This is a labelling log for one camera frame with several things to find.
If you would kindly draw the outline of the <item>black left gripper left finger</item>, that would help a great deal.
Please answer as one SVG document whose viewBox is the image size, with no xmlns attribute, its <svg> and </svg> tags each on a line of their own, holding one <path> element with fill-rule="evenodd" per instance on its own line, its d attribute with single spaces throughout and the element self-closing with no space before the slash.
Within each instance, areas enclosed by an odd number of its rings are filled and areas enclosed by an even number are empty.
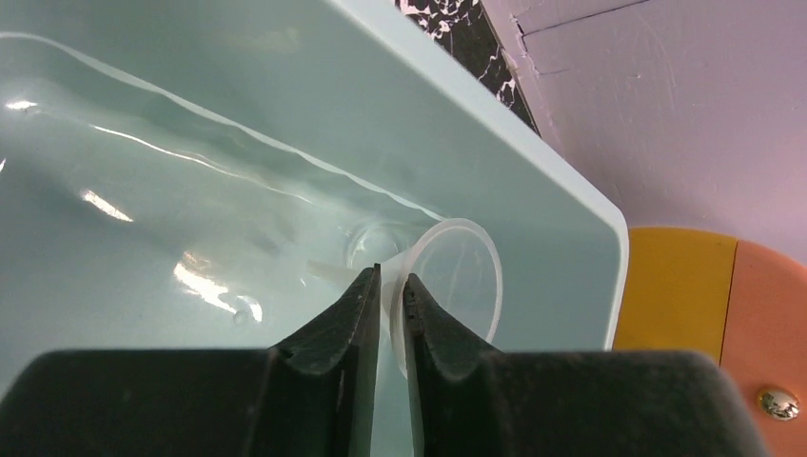
<svg viewBox="0 0 807 457">
<path fill-rule="evenodd" d="M 5 456 L 366 456 L 382 270 L 268 348 L 58 350 L 1 403 Z"/>
</svg>

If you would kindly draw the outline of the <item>clear plastic funnel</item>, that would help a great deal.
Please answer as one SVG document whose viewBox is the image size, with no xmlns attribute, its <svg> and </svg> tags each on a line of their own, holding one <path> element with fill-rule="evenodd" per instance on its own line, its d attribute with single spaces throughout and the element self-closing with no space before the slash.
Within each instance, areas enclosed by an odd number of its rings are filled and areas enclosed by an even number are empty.
<svg viewBox="0 0 807 457">
<path fill-rule="evenodd" d="M 381 381 L 406 375 L 404 367 L 404 283 L 416 275 L 437 303 L 484 341 L 492 340 L 502 313 L 502 264 L 488 233 L 463 218 L 450 218 L 431 226 L 406 224 L 420 237 L 407 250 L 375 263 L 381 268 L 380 352 Z M 326 260 L 321 255 L 303 263 L 307 287 L 303 310 L 308 316 L 321 312 L 359 273 L 345 258 Z"/>
</svg>

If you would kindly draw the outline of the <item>clear glass beaker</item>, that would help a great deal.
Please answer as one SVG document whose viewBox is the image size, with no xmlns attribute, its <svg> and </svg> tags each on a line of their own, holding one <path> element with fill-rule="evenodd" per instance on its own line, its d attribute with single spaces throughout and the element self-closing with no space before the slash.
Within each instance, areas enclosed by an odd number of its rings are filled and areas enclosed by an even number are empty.
<svg viewBox="0 0 807 457">
<path fill-rule="evenodd" d="M 361 222 L 347 233 L 344 248 L 349 268 L 365 268 L 382 263 L 410 248 L 420 237 L 409 225 L 387 221 Z"/>
</svg>

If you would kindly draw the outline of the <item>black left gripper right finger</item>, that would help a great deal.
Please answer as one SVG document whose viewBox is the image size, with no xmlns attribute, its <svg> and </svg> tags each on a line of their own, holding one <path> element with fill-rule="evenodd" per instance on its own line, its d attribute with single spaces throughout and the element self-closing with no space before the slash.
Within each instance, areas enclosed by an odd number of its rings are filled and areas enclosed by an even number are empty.
<svg viewBox="0 0 807 457">
<path fill-rule="evenodd" d="M 416 275 L 403 334 L 418 456 L 766 456 L 731 379 L 688 350 L 504 352 Z"/>
</svg>

